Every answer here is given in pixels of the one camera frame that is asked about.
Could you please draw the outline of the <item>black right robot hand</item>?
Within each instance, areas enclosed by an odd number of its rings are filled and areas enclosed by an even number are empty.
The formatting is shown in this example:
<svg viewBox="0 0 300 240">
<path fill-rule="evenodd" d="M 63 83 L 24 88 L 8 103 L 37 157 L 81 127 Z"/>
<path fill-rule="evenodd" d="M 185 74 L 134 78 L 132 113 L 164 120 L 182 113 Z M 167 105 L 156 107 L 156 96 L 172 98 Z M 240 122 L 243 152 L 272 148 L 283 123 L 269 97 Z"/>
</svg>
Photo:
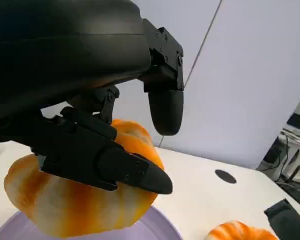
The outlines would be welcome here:
<svg viewBox="0 0 300 240">
<path fill-rule="evenodd" d="M 264 214 L 279 240 L 300 240 L 300 215 L 286 198 L 264 210 Z"/>
</svg>

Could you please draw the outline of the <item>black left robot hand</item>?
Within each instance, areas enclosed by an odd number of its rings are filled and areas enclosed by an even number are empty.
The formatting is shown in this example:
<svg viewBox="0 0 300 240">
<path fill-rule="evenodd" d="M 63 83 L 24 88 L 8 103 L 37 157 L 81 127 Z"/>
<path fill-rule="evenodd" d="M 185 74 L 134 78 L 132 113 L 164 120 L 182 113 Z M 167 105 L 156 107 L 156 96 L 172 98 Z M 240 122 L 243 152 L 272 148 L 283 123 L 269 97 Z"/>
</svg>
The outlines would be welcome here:
<svg viewBox="0 0 300 240">
<path fill-rule="evenodd" d="M 181 127 L 184 51 L 130 0 L 0 0 L 0 142 L 31 148 L 42 172 L 114 191 L 168 195 L 170 177 L 115 142 L 117 84 L 138 79 L 153 125 Z"/>
</svg>

